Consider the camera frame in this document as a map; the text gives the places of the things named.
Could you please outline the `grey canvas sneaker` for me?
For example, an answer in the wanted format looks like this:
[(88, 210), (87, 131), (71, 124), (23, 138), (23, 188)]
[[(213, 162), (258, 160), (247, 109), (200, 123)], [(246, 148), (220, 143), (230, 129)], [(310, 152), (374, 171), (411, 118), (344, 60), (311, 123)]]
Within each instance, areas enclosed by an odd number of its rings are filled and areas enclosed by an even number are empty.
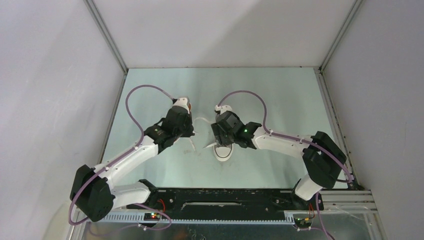
[(234, 143), (230, 138), (229, 128), (226, 124), (226, 113), (216, 114), (215, 122), (210, 124), (214, 140), (204, 147), (204, 149), (211, 148), (214, 157), (220, 162), (229, 160), (234, 151)]

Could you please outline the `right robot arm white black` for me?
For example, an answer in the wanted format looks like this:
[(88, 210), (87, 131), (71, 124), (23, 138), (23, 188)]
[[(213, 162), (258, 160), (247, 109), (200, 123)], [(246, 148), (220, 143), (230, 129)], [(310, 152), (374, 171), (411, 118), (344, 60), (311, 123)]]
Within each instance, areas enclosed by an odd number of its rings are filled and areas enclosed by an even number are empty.
[(302, 160), (307, 174), (296, 183), (291, 204), (304, 209), (322, 189), (332, 189), (339, 174), (346, 170), (346, 155), (328, 134), (317, 131), (312, 136), (292, 136), (267, 130), (258, 122), (244, 124), (232, 111), (221, 111), (211, 129), (217, 147), (269, 150)]

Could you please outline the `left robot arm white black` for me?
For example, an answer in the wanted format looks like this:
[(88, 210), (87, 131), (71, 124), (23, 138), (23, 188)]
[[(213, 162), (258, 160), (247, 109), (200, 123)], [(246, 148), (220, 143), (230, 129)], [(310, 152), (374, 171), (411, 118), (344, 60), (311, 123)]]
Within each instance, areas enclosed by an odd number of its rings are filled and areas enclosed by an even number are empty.
[(194, 135), (192, 114), (189, 107), (172, 106), (166, 117), (144, 131), (141, 143), (127, 150), (122, 156), (107, 164), (81, 166), (75, 174), (70, 193), (70, 210), (78, 207), (87, 219), (98, 222), (113, 209), (142, 204), (153, 208), (158, 194), (147, 180), (119, 185), (136, 167), (162, 153), (180, 138)]

